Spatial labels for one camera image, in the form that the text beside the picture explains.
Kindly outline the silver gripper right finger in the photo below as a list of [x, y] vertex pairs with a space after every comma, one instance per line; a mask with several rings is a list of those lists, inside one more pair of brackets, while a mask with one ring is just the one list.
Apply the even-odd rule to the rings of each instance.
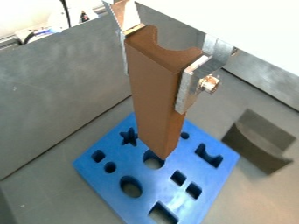
[[212, 94], [220, 84], [220, 79], [212, 74], [225, 65], [233, 46], [218, 38], [205, 35], [202, 55], [182, 70], [180, 87], [176, 96], [174, 110], [184, 114], [196, 102], [201, 91]]

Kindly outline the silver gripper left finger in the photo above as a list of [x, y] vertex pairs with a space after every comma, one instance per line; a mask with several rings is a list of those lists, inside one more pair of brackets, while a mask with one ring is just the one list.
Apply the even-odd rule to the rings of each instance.
[[128, 74], [125, 39], [130, 34], [142, 29], [145, 25], [140, 21], [134, 0], [101, 0], [101, 1], [105, 6], [106, 12], [113, 17], [116, 22], [116, 33], [118, 35], [118, 41], [122, 51], [124, 70], [125, 74]]

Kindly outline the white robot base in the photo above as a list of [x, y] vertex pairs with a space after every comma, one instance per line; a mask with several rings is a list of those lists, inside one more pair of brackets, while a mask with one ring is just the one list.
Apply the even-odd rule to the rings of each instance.
[[32, 22], [16, 33], [22, 45], [98, 17], [104, 11], [100, 0], [26, 0]]

